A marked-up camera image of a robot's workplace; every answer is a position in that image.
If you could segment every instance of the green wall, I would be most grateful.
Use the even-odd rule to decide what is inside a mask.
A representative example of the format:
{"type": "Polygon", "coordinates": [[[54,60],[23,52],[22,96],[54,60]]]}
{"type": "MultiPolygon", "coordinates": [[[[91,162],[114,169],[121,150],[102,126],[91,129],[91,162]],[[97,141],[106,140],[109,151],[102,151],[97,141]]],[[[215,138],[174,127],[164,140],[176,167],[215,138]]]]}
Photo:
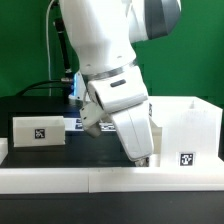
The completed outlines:
{"type": "MultiPolygon", "coordinates": [[[[48,0],[1,0],[0,96],[48,79],[45,13],[48,0]]],[[[224,1],[182,0],[182,16],[168,37],[134,45],[151,95],[198,96],[224,107],[224,1]]],[[[53,18],[59,10],[51,12],[53,18]]],[[[64,75],[50,25],[53,78],[64,75]]],[[[74,70],[78,62],[69,49],[74,70]]]]}

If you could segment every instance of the white bin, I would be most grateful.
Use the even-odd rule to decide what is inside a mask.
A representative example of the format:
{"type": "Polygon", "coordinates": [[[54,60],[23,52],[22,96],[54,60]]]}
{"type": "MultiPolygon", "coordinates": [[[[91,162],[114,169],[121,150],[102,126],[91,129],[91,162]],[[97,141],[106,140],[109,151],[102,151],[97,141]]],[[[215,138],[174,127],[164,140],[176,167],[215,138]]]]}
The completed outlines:
{"type": "Polygon", "coordinates": [[[150,97],[149,101],[152,120],[162,128],[160,167],[223,163],[218,158],[222,109],[196,97],[150,97]]]}

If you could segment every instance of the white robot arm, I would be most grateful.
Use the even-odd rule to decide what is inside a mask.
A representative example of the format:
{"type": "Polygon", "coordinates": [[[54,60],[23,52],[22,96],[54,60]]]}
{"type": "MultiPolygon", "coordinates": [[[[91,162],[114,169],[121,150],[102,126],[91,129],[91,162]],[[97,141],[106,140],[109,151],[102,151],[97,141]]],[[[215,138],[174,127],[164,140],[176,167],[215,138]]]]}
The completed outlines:
{"type": "Polygon", "coordinates": [[[153,153],[148,93],[132,42],[167,35],[180,15],[178,0],[59,0],[63,20],[91,103],[84,129],[100,134],[108,117],[131,161],[153,153]]]}

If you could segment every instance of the black table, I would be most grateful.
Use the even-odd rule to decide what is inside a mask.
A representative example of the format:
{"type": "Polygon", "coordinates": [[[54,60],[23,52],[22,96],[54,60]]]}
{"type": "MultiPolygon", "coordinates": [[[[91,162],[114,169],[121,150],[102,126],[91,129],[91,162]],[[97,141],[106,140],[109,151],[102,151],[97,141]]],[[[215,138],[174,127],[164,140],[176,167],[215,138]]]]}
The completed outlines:
{"type": "MultiPolygon", "coordinates": [[[[78,109],[64,105],[62,99],[57,97],[0,98],[0,137],[10,139],[11,118],[24,115],[70,117],[78,116],[78,109]]],[[[104,134],[94,143],[95,146],[93,140],[88,139],[84,133],[75,136],[68,133],[67,136],[82,139],[75,146],[84,147],[82,152],[77,149],[76,152],[70,153],[69,149],[60,147],[53,152],[39,148],[30,152],[22,148],[15,150],[10,143],[9,155],[1,168],[133,166],[115,133],[104,134]],[[109,146],[105,147],[108,141],[104,139],[110,141],[109,146]],[[89,147],[92,147],[94,153],[89,153],[89,147]]],[[[222,145],[223,138],[221,138],[220,156],[223,152],[222,145]]],[[[221,191],[0,195],[2,224],[221,224],[223,222],[224,192],[221,191]]]]}

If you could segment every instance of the white base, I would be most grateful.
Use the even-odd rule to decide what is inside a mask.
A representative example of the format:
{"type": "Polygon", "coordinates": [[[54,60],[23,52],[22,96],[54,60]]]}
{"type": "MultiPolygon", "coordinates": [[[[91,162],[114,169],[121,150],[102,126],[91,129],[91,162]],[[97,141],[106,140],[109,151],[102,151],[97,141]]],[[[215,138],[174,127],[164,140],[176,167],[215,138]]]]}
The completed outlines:
{"type": "Polygon", "coordinates": [[[0,194],[224,190],[224,169],[1,169],[0,194]]]}

